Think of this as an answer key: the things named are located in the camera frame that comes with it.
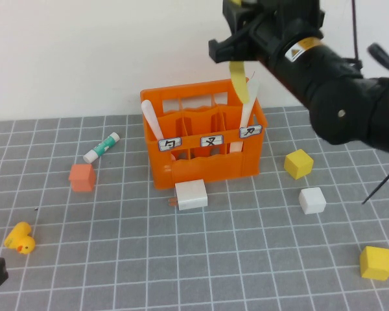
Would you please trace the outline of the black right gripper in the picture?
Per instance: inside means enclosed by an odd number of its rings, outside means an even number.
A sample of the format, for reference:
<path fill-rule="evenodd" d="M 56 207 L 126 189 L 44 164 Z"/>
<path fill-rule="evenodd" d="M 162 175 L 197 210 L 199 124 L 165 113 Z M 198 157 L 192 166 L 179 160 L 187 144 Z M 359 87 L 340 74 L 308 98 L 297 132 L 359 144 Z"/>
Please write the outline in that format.
<path fill-rule="evenodd" d="M 243 28 L 246 8 L 252 11 L 247 31 L 237 32 Z M 282 57 L 295 62 L 324 38 L 319 1 L 223 0 L 222 13 L 233 35 L 222 42 L 209 40 L 215 63 L 274 62 Z"/>

